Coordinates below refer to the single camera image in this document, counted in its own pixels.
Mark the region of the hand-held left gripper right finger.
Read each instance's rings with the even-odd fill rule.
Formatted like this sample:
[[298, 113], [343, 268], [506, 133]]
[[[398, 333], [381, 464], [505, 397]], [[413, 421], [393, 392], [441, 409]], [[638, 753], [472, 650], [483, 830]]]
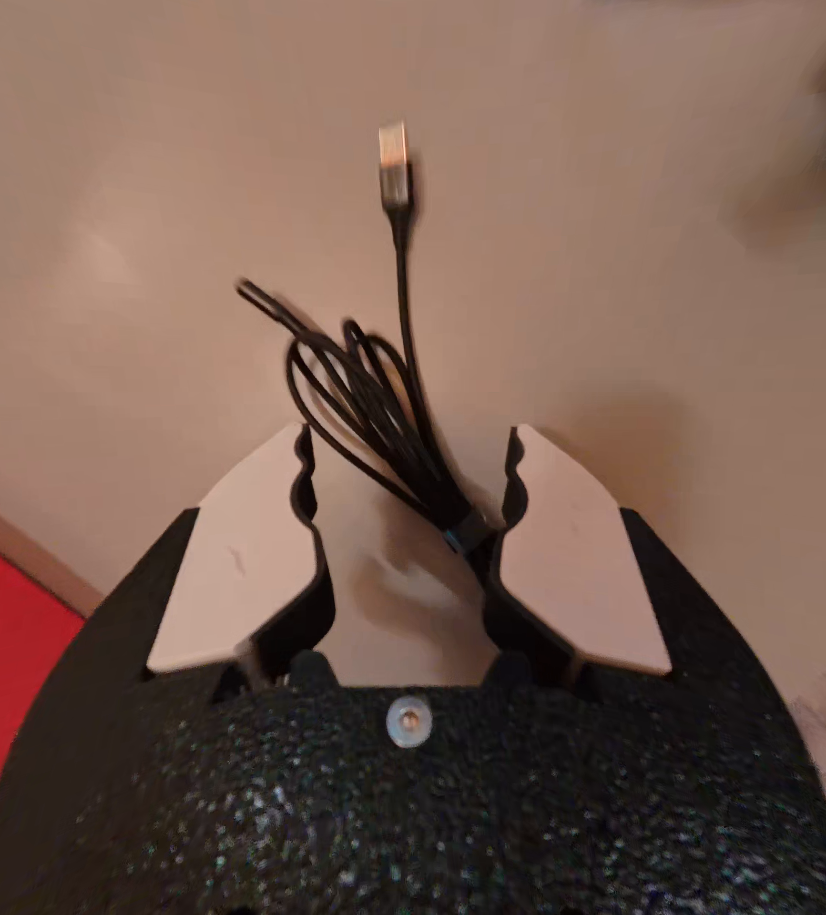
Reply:
[[509, 425], [486, 632], [498, 650], [524, 654], [541, 682], [583, 665], [671, 672], [621, 502], [533, 425]]

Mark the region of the white desk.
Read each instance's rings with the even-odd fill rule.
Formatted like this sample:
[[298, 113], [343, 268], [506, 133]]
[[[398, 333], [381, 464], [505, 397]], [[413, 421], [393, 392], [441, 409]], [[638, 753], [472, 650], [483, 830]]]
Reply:
[[826, 2], [0, 2], [0, 552], [87, 614], [298, 419], [251, 276], [401, 342], [465, 489], [572, 452], [826, 753]]

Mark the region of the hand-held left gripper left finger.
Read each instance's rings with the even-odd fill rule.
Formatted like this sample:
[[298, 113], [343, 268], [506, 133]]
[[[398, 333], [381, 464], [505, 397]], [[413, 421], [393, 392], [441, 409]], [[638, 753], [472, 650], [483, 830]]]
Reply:
[[338, 619], [316, 528], [316, 452], [305, 421], [237, 464], [199, 502], [146, 669], [248, 665], [277, 682]]

